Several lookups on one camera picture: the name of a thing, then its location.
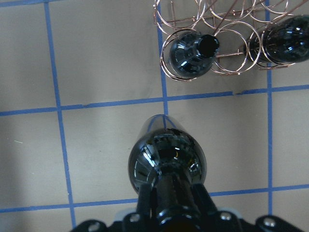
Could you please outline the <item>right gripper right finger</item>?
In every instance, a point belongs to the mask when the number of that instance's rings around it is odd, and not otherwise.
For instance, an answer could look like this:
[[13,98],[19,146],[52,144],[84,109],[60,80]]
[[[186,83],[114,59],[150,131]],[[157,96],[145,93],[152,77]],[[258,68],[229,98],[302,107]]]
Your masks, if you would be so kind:
[[218,210],[203,184],[193,184],[193,197],[202,215],[213,215]]

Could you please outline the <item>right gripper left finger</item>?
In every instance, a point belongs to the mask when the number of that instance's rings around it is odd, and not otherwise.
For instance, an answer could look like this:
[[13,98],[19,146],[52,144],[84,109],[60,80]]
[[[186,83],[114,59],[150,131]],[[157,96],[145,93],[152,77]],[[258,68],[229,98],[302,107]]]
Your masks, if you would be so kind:
[[139,215],[150,218],[152,212],[152,186],[150,184],[142,184],[138,195],[136,212]]

